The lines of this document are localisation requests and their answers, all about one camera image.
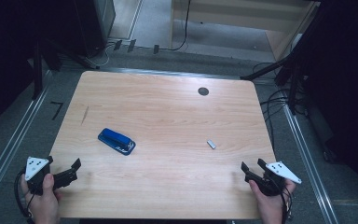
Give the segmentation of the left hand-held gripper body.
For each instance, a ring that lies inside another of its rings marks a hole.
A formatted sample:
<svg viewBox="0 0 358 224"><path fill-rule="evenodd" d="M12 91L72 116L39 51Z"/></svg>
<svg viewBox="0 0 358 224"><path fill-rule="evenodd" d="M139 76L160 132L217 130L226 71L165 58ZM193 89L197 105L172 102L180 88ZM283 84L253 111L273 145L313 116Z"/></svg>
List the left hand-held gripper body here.
<svg viewBox="0 0 358 224"><path fill-rule="evenodd" d="M46 158L29 157L27 159L24 178L30 193L36 195L43 194L44 177L50 173L49 165L52 162L51 156Z"/></svg>

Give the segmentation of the blue stapler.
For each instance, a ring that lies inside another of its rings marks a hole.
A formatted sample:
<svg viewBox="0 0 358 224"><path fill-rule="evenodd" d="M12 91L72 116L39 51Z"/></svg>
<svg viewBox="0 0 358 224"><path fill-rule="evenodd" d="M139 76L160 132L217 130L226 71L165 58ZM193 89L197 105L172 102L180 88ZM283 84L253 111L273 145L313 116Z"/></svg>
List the blue stapler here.
<svg viewBox="0 0 358 224"><path fill-rule="evenodd" d="M108 128L99 133L98 139L125 156L130 155L136 147L136 143L129 137Z"/></svg>

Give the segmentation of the person's right hand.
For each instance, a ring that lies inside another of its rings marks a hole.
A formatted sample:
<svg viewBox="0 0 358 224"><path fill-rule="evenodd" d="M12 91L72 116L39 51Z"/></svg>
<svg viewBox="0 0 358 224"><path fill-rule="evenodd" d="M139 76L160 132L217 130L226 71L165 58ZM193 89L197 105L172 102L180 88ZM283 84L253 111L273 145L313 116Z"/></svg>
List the person's right hand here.
<svg viewBox="0 0 358 224"><path fill-rule="evenodd" d="M285 189L282 196L266 196L261 192L257 184L249 181L249 186L253 192L259 215L263 224L282 224L283 209L290 202L290 195L294 192L296 184L291 180L285 180Z"/></svg>

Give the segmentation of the person's left hand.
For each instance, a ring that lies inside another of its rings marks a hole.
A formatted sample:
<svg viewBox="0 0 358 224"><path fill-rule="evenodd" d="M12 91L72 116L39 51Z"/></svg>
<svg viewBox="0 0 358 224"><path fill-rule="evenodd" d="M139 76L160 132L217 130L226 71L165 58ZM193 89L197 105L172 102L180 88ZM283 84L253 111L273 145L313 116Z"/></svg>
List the person's left hand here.
<svg viewBox="0 0 358 224"><path fill-rule="evenodd" d="M44 177L42 195L33 195L29 192L24 175L21 176L21 190L32 214L34 224L60 224L59 197L53 191L54 178L52 174Z"/></svg>

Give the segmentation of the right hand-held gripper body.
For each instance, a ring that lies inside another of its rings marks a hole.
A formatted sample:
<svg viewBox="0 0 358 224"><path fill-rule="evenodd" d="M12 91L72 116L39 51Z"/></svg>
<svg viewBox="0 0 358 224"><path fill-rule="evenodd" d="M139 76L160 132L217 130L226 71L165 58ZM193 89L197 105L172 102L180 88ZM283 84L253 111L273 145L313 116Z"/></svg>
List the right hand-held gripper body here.
<svg viewBox="0 0 358 224"><path fill-rule="evenodd" d="M267 163L271 174L261 177L262 180L256 183L259 189L266 196L277 196L285 188L285 180L291 180L297 184L302 183L302 179L295 175L282 161Z"/></svg>

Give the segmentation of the black metal stand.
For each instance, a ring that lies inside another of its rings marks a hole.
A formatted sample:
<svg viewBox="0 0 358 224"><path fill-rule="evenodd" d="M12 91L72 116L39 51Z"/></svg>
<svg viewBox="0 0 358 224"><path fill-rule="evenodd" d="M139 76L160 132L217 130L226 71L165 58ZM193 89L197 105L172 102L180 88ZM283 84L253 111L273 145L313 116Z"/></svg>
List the black metal stand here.
<svg viewBox="0 0 358 224"><path fill-rule="evenodd" d="M295 47L291 52L284 57L283 59L268 65L267 67L262 68L256 72L253 72L251 75L241 76L240 80L253 81L256 78L262 77L265 74L280 68L279 74L275 77L275 83L278 86L284 85L288 80L290 80L290 89L289 89L289 98L288 106L292 114L296 113L296 89L297 82L299 80L301 64L305 62L306 53L310 50L316 39L316 34L314 31L306 31L298 40Z"/></svg>
<svg viewBox="0 0 358 224"><path fill-rule="evenodd" d="M42 60L46 61L48 67L52 70L59 71L62 62L58 57L58 53L68 56L74 62L82 65L84 68L95 70L99 69L99 65L92 65L86 60L81 59L78 55L56 41L46 38L39 38L34 44L34 60L33 60L33 78L34 78L34 94L32 99L35 100L43 90L42 78Z"/></svg>

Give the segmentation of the black cabinet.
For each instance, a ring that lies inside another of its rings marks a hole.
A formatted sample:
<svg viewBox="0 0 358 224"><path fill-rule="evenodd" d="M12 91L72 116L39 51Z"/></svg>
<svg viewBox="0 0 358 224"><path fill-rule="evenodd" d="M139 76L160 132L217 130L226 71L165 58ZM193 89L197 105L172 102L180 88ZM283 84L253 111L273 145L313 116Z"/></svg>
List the black cabinet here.
<svg viewBox="0 0 358 224"><path fill-rule="evenodd" d="M80 28L81 54L93 57L107 44L116 18L113 0L74 0Z"/></svg>

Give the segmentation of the metal floor rail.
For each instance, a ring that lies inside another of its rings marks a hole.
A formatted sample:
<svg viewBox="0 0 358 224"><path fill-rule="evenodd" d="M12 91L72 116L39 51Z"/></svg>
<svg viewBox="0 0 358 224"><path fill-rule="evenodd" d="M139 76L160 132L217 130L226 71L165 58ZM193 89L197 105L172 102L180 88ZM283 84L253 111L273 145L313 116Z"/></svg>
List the metal floor rail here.
<svg viewBox="0 0 358 224"><path fill-rule="evenodd" d="M31 85L0 117L0 184L10 164L20 156L22 141L45 101L54 76L55 73L48 70L43 75L42 91L34 100L34 85Z"/></svg>
<svg viewBox="0 0 358 224"><path fill-rule="evenodd" d="M299 154L305 166L308 178L310 180L310 184L316 197L317 204L319 205L320 210L322 212L324 222L325 224L339 224L337 214L324 186L324 183L319 175L314 160L310 154L308 144L306 142L304 134L301 131L297 118L295 115L292 114L291 110L287 105L284 107L283 111L292 131L292 134L295 138Z"/></svg>

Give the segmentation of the dark curtain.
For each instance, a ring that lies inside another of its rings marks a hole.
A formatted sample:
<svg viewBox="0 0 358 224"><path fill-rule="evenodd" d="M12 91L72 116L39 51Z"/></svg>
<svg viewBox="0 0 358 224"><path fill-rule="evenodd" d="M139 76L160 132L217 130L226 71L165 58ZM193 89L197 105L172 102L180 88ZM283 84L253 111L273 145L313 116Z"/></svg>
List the dark curtain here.
<svg viewBox="0 0 358 224"><path fill-rule="evenodd" d="M0 0L0 116L34 84L34 44L47 38L61 0Z"/></svg>
<svg viewBox="0 0 358 224"><path fill-rule="evenodd" d="M322 0L306 82L332 135L325 145L358 174L358 0Z"/></svg>

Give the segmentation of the light wooden furniture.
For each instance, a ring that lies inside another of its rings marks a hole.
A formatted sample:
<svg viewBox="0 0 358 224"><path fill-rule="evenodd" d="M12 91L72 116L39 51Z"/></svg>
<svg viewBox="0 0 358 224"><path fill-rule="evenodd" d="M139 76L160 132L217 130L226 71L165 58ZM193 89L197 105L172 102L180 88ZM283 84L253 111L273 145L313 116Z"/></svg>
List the light wooden furniture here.
<svg viewBox="0 0 358 224"><path fill-rule="evenodd" d="M190 21L266 30L279 61L297 35L306 31L319 5L317 0L171 0L170 41L173 21L184 20L189 10Z"/></svg>

